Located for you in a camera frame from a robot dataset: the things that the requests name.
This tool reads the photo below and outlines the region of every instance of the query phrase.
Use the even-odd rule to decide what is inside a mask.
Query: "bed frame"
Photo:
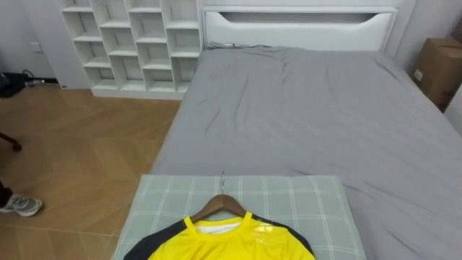
[[[205,47],[216,42],[317,51],[384,51],[397,14],[395,6],[204,6],[203,41]]]

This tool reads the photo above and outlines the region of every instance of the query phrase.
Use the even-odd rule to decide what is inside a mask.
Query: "gray bed sheet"
[[[151,173],[339,176],[368,259],[461,259],[462,139],[380,53],[204,51]]]

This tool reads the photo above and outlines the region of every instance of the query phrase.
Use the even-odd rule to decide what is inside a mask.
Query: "white cubby shelf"
[[[57,0],[94,96],[180,100],[202,50],[199,0]]]

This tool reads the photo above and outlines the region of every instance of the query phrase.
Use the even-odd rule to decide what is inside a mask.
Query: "shoe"
[[[5,207],[0,208],[0,213],[16,212],[23,217],[31,217],[35,215],[43,203],[39,199],[28,199],[19,194],[14,194],[9,199]]]

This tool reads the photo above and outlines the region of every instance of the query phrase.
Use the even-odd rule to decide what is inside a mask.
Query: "wooden hanger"
[[[194,216],[191,217],[191,222],[195,223],[199,220],[217,213],[219,211],[226,210],[231,212],[239,217],[244,217],[247,212],[239,202],[229,195],[225,195],[225,172],[222,173],[222,193],[216,195],[207,202],[201,211],[197,212]]]

